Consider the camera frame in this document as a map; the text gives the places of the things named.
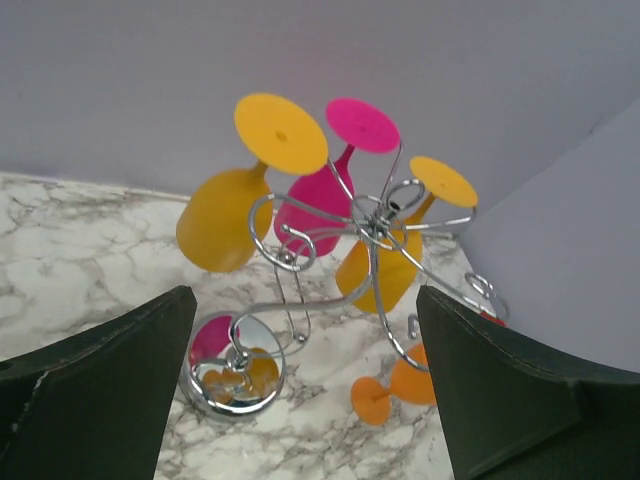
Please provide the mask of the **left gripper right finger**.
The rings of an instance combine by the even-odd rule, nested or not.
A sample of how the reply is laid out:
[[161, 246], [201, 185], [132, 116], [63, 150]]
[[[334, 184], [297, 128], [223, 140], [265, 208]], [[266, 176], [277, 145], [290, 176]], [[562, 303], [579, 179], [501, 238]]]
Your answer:
[[637, 373], [551, 348], [434, 286], [416, 307], [455, 478], [638, 478]]

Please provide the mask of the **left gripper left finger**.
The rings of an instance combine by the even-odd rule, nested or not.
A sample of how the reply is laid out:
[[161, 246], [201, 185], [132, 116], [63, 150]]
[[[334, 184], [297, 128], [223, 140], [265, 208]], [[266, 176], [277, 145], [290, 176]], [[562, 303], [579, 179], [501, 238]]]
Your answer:
[[2, 478], [153, 478], [196, 309], [177, 286], [3, 361]]

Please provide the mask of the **red wine glass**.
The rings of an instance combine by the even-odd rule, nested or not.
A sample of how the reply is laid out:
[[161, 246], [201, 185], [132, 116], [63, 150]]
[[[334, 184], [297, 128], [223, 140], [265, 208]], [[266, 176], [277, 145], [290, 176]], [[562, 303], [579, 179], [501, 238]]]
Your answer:
[[491, 315], [491, 314], [489, 314], [489, 313], [487, 313], [487, 312], [482, 311], [482, 312], [480, 313], [480, 315], [481, 315], [483, 318], [485, 318], [485, 319], [487, 319], [487, 320], [489, 320], [489, 321], [492, 321], [492, 322], [494, 322], [494, 323], [496, 323], [496, 324], [502, 324], [502, 322], [501, 322], [501, 320], [500, 320], [499, 318], [497, 318], [497, 317], [495, 317], [495, 316], [493, 316], [493, 315]]

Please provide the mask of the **orange wine glass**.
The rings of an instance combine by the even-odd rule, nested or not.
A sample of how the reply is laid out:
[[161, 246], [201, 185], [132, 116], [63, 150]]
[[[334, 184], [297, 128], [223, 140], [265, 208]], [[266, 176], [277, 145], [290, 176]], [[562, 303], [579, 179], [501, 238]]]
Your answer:
[[350, 400], [358, 418], [368, 425], [383, 425], [391, 414], [391, 397], [413, 405], [436, 405], [431, 374], [398, 359], [391, 371], [390, 383], [384, 387], [377, 379], [364, 376], [351, 387]]

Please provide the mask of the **chrome wine glass rack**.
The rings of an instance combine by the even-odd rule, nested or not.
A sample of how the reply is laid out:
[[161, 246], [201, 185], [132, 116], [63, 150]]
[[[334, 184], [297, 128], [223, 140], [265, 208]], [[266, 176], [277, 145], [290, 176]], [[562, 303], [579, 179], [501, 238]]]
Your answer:
[[[199, 323], [190, 341], [183, 368], [183, 393], [201, 411], [228, 421], [246, 420], [268, 409], [283, 388], [287, 356], [304, 348], [312, 326], [307, 324], [304, 330], [298, 330], [294, 322], [289, 321], [288, 336], [282, 339], [260, 320], [260, 315], [271, 312], [282, 312], [286, 316], [303, 313], [309, 319], [317, 311], [354, 306], [354, 300], [366, 292], [372, 281], [378, 280], [376, 245], [384, 246], [379, 240], [383, 233], [389, 234], [391, 231], [390, 221], [410, 216], [426, 195], [428, 193], [424, 185], [413, 176], [412, 179], [393, 186], [382, 197], [372, 197], [371, 202], [378, 207], [373, 213], [362, 210], [364, 196], [352, 196], [351, 216], [346, 226], [319, 230], [321, 239], [333, 235], [339, 237], [334, 250], [326, 256], [317, 255], [316, 246], [309, 235], [286, 225], [282, 227], [283, 231], [306, 243], [310, 250], [307, 256], [294, 254], [282, 244], [274, 252], [269, 252], [261, 241], [256, 241], [255, 246], [272, 265], [274, 275], [291, 276], [298, 298], [288, 301], [282, 296], [277, 303], [259, 303], [240, 312], [227, 312], [223, 315], [228, 321], [226, 324], [219, 317]], [[472, 310], [493, 315], [490, 310], [462, 295], [459, 290], [432, 273], [421, 261], [416, 261], [396, 240], [388, 236], [412, 266], [417, 267], [417, 274], [428, 276], [447, 293], [461, 298], [463, 304]], [[369, 270], [360, 286], [352, 293], [343, 295], [338, 289], [335, 275], [352, 247], [359, 241], [363, 241], [367, 248]], [[371, 315], [378, 317], [386, 338], [398, 356], [397, 360], [404, 359], [419, 371], [430, 373], [423, 347], [414, 345], [409, 350], [402, 347], [389, 325], [388, 313], [382, 307], [377, 283], [373, 291], [377, 313]], [[501, 308], [503, 313], [493, 316], [504, 324], [510, 316], [509, 307], [503, 304]]]

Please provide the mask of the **yellow wine glass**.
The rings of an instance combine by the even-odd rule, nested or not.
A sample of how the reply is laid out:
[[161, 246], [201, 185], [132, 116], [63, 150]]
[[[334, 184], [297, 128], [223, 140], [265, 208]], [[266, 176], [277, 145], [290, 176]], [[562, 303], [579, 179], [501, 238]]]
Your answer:
[[182, 254], [214, 273], [232, 272], [254, 255], [249, 211], [271, 193], [266, 171], [311, 175], [324, 167], [329, 156], [327, 139], [315, 119], [279, 95], [244, 96], [236, 104], [234, 125], [257, 163], [209, 178], [192, 194], [176, 224]]
[[[428, 195], [408, 217], [391, 220], [389, 234], [382, 234], [377, 246], [378, 280], [353, 305], [365, 313], [377, 313], [374, 285], [380, 288], [381, 304], [389, 313], [404, 296], [417, 275], [417, 267], [395, 247], [388, 235], [402, 246], [416, 261], [423, 256], [422, 234], [415, 226], [422, 225], [427, 211], [436, 200], [462, 209], [473, 209], [478, 205], [478, 195], [471, 183], [457, 170], [437, 159], [414, 156], [409, 162], [414, 178], [424, 185]], [[339, 266], [335, 280], [343, 295], [352, 293], [360, 286], [369, 270], [369, 257], [363, 241], [357, 242]]]

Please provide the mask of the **pink wine glass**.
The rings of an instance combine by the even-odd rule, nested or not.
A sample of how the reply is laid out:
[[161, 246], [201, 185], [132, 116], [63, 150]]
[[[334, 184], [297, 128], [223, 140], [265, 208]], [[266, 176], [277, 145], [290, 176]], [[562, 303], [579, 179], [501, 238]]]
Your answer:
[[[349, 162], [355, 150], [368, 153], [389, 153], [400, 144], [400, 134], [394, 122], [377, 107], [354, 98], [336, 98], [325, 110], [326, 120], [333, 132], [346, 143], [346, 148], [331, 166], [301, 177], [294, 182], [288, 196], [325, 214], [349, 218], [355, 189], [349, 172]], [[310, 253], [306, 243], [282, 230], [286, 225], [312, 238], [319, 257], [336, 247], [336, 235], [321, 239], [321, 228], [340, 229], [342, 221], [326, 219], [290, 202], [280, 205], [274, 220], [274, 232], [283, 246], [300, 256]]]

